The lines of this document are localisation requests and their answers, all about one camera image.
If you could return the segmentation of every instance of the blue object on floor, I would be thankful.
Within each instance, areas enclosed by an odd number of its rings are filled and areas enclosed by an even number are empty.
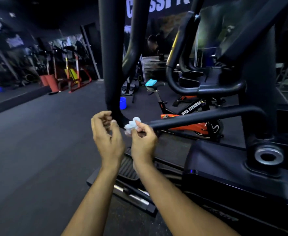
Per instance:
[[[0,92],[1,92],[1,93],[4,92],[4,88],[2,88],[1,86],[0,86]]]
[[[120,97],[120,109],[126,109],[126,98],[125,97]]]
[[[157,80],[155,79],[150,79],[149,81],[146,82],[145,86],[153,86]]]

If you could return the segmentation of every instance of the rubber gym floor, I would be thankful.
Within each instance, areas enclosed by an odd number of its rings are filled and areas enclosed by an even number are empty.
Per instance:
[[[168,86],[160,95],[178,97]],[[158,119],[157,99],[141,87],[127,97],[125,116]],[[226,105],[237,97],[226,98]],[[106,109],[104,84],[42,96],[0,113],[0,235],[60,235],[88,191],[86,179],[101,164],[92,139],[91,117]],[[224,119],[222,143],[244,146],[240,117]],[[131,139],[125,136],[126,145]],[[162,134],[156,156],[183,165],[192,141]],[[143,213],[112,197],[104,235],[171,235],[160,214]]]

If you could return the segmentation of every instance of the white tissue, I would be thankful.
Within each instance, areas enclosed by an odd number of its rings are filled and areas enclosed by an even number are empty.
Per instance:
[[[126,134],[126,135],[129,135],[129,136],[130,136],[130,135],[131,135],[131,130],[132,130],[133,128],[135,128],[136,130],[139,128],[139,127],[136,125],[135,120],[141,122],[141,119],[140,119],[140,118],[134,117],[132,121],[129,121],[129,124],[127,124],[127,125],[124,126],[125,134]]]

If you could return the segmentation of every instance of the orange and black exercise bike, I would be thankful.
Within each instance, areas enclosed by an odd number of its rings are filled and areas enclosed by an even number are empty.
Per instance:
[[[161,99],[159,95],[159,90],[158,90],[158,88],[161,86],[165,86],[165,83],[155,83],[153,86],[146,86],[146,89],[148,92],[151,92],[151,94],[155,93],[155,95],[157,96],[158,104],[163,113],[160,115],[162,119],[190,114],[190,113],[198,111],[199,109],[201,109],[202,111],[207,111],[210,109],[209,107],[213,105],[213,102],[212,102],[213,98],[209,98],[209,99],[196,98],[187,107],[183,108],[178,113],[175,113],[169,110],[168,108],[166,108],[165,104],[167,102]],[[216,101],[216,104],[214,106],[219,107],[225,100],[215,99],[215,101]],[[206,140],[211,140],[211,141],[219,141],[219,139],[224,136],[222,134],[223,129],[224,127],[223,127],[223,123],[221,122],[221,120],[214,120],[214,121],[209,121],[209,122],[191,124],[191,125],[182,126],[182,127],[175,127],[175,128],[171,128],[168,130],[162,130],[162,131],[170,133],[170,134],[178,135],[180,137],[189,138],[189,139],[206,139]],[[192,131],[194,132],[194,134],[185,133],[184,131]]]

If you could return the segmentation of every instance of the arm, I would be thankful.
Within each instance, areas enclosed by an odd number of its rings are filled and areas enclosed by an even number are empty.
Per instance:
[[[146,132],[141,138],[132,132],[131,154],[136,171],[158,208],[166,225],[177,235],[238,235],[227,224],[192,202],[153,165],[157,137],[143,123],[137,125]]]
[[[102,157],[102,166],[62,236],[103,235],[115,180],[125,149],[119,126],[112,120],[110,114],[111,111],[103,111],[91,120],[94,141]]]

